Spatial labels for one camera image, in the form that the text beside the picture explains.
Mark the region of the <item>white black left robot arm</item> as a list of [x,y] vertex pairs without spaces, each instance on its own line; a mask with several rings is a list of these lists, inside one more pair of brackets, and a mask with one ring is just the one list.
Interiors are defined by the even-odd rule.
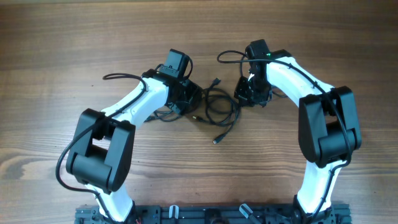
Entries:
[[139,85],[102,111],[87,109],[79,117],[73,140],[59,161],[95,196],[98,206],[79,209],[76,223],[139,223],[124,181],[131,166],[135,131],[159,108],[183,115],[200,99],[200,87],[188,78],[191,58],[170,50],[165,63],[137,77]]

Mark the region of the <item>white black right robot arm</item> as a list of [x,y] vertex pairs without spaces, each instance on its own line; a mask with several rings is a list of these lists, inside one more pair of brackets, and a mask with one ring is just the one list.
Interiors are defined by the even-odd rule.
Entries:
[[361,146],[353,92],[321,82],[288,51],[270,51],[263,39],[252,41],[243,55],[250,76],[239,79],[234,93],[241,106],[266,106],[276,86],[298,107],[298,143],[307,165],[295,198],[306,217],[320,218],[331,206],[336,176]]

